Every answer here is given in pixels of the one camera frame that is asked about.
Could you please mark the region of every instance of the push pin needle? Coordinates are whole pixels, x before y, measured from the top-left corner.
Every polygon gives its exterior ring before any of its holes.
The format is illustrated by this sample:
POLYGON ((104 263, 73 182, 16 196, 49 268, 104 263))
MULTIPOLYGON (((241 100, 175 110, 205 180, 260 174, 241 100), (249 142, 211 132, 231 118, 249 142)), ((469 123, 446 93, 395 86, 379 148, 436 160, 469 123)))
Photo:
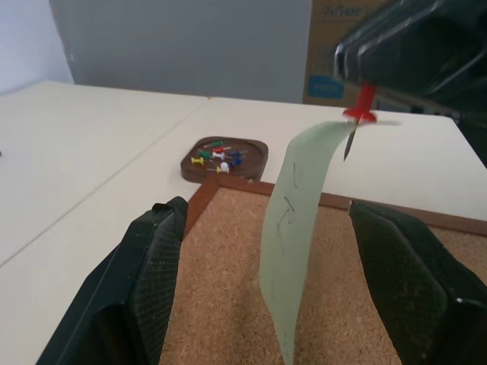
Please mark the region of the push pin needle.
POLYGON ((360 95, 358 96, 357 105, 355 105, 355 108, 347 109, 345 112, 343 112, 343 116, 347 116, 355 120, 355 127, 353 128, 353 131, 350 132, 349 140, 345 146, 345 155, 343 157, 344 161, 347 159, 347 156, 350 153, 350 148, 352 148, 352 142, 353 138, 355 137, 355 133, 357 132, 358 124, 362 121, 377 121, 376 116, 371 113, 372 101, 374 101, 375 97, 375 89, 375 86, 363 84, 360 89, 360 95))

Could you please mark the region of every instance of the white table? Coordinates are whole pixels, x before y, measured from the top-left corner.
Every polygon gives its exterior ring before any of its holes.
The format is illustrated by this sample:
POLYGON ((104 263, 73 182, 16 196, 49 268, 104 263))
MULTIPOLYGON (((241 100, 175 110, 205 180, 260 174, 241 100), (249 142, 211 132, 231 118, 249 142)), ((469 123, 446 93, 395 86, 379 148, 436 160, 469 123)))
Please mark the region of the white table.
MULTIPOLYGON (((20 128, 9 122, 5 127, 0 119, 0 135, 4 130, 11 131, 10 138, 0 137, 0 147, 7 145, 8 152, 17 143, 37 144, 17 163, 9 161, 11 157, 5 153, 0 159, 0 184, 2 190, 13 189, 18 179, 19 186, 36 189, 36 194, 29 195, 31 200, 27 202, 22 195, 12 198, 0 191, 0 217, 8 217, 8 210, 16 205, 35 205, 35 212, 29 212, 30 219, 55 212, 25 235, 28 238, 37 232, 31 241, 24 238, 21 242, 28 246, 0 269, 0 363, 11 365, 35 363, 86 275, 119 243, 132 220, 155 202, 165 202, 175 195, 188 199, 196 191, 199 185, 183 180, 179 165, 197 140, 227 135, 264 141, 269 146, 269 160, 263 181, 273 183, 294 135, 319 122, 342 120, 340 108, 53 83, 11 98, 17 98, 15 103, 0 101, 0 105, 8 108, 11 104, 8 115, 23 124, 20 128), (59 128, 53 129, 45 141, 18 135, 32 128, 42 133, 36 118, 39 109, 44 115, 42 123, 48 123, 49 116, 53 116, 59 128), (76 117, 78 113, 85 113, 90 122, 76 117), (123 135, 112 137, 110 131, 117 133, 119 128, 123 128, 123 135), (41 175, 42 186, 37 186, 38 175, 20 181, 22 174, 32 173, 28 167, 34 163, 37 171, 47 168, 57 155, 52 152, 39 158, 36 151, 62 145, 66 135, 73 141, 79 135, 97 141, 92 154, 84 153, 88 149, 85 144, 69 151, 67 159, 77 157, 70 166, 76 179, 66 175, 66 164, 48 176, 41 175), (111 150, 110 159, 97 158, 111 150), (3 180, 7 176, 2 172, 5 166, 10 173, 16 173, 17 168, 21 171, 15 179, 8 177, 8 186, 3 180), (62 189, 56 183, 58 179, 64 179, 66 186, 62 189), (77 185, 78 179, 83 179, 83 184, 77 185)), ((487 220, 487 171, 450 119, 402 113, 378 113, 378 119, 399 122, 400 126, 359 130, 346 163, 342 161, 344 142, 330 164, 323 191, 487 220)), ((22 215, 8 221, 9 225, 22 223, 22 215)), ((9 234, 11 230, 2 221, 0 237, 4 246, 8 246, 5 242, 9 234)))

